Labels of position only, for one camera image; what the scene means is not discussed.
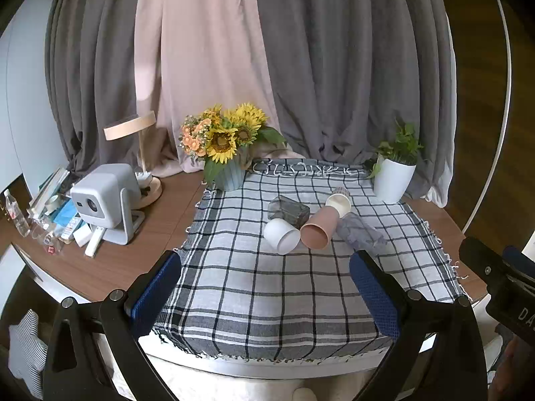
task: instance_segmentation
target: wooden floor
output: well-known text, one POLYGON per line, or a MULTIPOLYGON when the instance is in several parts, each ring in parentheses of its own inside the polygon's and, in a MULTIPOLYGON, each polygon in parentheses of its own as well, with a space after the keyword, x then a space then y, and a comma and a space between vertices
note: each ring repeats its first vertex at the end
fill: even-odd
MULTIPOLYGON (((444 0, 457 63, 457 130, 446 211, 462 228, 496 151, 506 95, 505 36, 496 0, 444 0)), ((522 249, 535 229, 535 41, 504 2, 512 47, 509 123, 496 173, 466 234, 501 253, 522 249)))

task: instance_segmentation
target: blue package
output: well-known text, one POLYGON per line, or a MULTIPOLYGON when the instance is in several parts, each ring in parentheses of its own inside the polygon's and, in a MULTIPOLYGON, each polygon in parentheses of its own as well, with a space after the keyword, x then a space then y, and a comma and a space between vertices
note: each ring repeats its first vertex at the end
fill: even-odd
POLYGON ((77 213, 78 211, 76 210, 76 206, 74 206, 74 202, 72 199, 69 199, 56 215, 54 223, 65 228, 77 213))

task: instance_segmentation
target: blue gripper pad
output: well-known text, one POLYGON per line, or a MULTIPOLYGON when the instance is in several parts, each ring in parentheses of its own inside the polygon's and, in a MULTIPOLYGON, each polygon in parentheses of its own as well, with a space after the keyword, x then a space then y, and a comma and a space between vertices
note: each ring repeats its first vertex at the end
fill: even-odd
POLYGON ((182 264, 173 251, 165 251, 149 273, 137 277, 128 289, 125 311, 137 339, 150 333, 154 322, 180 278, 182 264))
POLYGON ((535 262, 514 246, 507 246, 502 257, 519 272, 535 279, 535 262))
POLYGON ((379 283, 378 278, 359 256, 358 252, 351 256, 349 273, 368 310, 370 310, 379 331, 396 340, 400 335, 398 311, 394 306, 394 302, 379 283))

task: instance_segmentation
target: gray curtain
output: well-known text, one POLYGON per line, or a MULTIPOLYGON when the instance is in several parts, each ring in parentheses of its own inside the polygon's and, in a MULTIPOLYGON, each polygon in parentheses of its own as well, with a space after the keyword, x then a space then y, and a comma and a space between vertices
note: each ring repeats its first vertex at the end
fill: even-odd
POLYGON ((52 112, 70 169, 136 164, 137 137, 107 141, 103 128, 136 114, 137 0, 54 0, 45 44, 52 112))
POLYGON ((258 0, 280 128, 309 158, 359 163, 396 119, 425 146, 409 186, 425 195, 452 149, 442 0, 258 0))

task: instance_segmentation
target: water bottle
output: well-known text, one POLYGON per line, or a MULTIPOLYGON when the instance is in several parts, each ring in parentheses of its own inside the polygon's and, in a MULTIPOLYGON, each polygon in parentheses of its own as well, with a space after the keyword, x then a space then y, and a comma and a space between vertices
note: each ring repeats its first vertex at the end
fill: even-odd
POLYGON ((5 209, 7 210, 9 217, 11 217, 13 223, 15 223, 15 227, 19 233, 23 237, 27 236, 30 233, 30 228, 28 226, 28 222, 22 215, 22 211, 19 208, 17 200, 11 195, 11 193, 9 193, 9 190, 4 191, 4 196, 5 209))

